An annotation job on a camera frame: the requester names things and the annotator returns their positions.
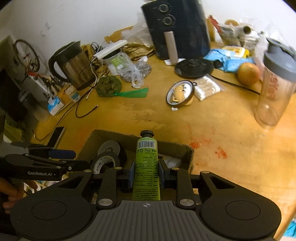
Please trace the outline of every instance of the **green net bag tail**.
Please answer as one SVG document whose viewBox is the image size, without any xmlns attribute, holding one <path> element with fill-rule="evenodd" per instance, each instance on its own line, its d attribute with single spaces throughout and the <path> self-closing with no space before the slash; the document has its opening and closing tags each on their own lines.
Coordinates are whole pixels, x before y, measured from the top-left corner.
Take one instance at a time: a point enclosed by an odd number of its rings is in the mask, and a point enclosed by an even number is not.
<svg viewBox="0 0 296 241">
<path fill-rule="evenodd" d="M 136 91 L 127 91 L 115 94 L 116 96 L 126 97 L 126 98 L 146 98 L 149 88 L 144 88 Z"/>
</svg>

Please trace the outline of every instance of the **black air fryer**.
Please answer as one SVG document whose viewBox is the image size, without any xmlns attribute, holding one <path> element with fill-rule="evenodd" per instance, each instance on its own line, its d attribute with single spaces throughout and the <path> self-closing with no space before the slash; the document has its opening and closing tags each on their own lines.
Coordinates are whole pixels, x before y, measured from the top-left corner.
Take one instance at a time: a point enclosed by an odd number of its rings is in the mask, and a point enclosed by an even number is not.
<svg viewBox="0 0 296 241">
<path fill-rule="evenodd" d="M 207 55 L 210 41 L 200 0 L 157 0 L 142 10 L 157 57 L 193 59 Z"/>
</svg>

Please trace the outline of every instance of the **smartphone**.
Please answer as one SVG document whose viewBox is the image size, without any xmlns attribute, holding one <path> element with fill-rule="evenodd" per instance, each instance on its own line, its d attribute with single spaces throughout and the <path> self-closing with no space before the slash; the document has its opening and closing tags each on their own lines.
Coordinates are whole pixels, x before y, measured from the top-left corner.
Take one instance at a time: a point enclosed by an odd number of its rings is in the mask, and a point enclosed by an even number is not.
<svg viewBox="0 0 296 241">
<path fill-rule="evenodd" d="M 53 132 L 47 146 L 52 147 L 52 148 L 56 148 L 59 141 L 61 140 L 62 135 L 64 134 L 64 132 L 65 132 L 65 127 L 63 127 L 63 126 L 57 127 L 54 130 L 54 132 Z"/>
</svg>

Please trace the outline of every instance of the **metal screw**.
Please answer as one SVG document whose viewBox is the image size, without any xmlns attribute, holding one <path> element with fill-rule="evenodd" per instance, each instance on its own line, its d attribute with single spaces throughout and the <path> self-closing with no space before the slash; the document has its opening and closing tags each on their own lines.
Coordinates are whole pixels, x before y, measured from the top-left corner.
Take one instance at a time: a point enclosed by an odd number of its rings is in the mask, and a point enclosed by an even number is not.
<svg viewBox="0 0 296 241">
<path fill-rule="evenodd" d="M 194 201 L 191 200 L 191 199 L 182 199 L 182 200 L 180 201 L 180 204 L 181 204 L 182 206 L 189 207 L 189 206 L 192 206 L 192 205 L 194 204 Z"/>
<path fill-rule="evenodd" d="M 113 201 L 109 198 L 103 198 L 98 201 L 98 204 L 100 204 L 101 206 L 110 206 L 110 205 L 112 205 L 112 203 L 113 203 Z"/>
</svg>

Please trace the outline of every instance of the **black tube cap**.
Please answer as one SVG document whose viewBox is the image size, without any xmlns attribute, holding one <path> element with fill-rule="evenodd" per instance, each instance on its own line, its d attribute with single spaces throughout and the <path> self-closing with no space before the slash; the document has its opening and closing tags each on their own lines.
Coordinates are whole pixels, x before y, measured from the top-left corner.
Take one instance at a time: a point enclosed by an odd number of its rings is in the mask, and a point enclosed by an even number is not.
<svg viewBox="0 0 296 241">
<path fill-rule="evenodd" d="M 151 130 L 144 130 L 144 131 L 141 131 L 141 137 L 154 137 L 154 133 L 153 131 Z"/>
</svg>

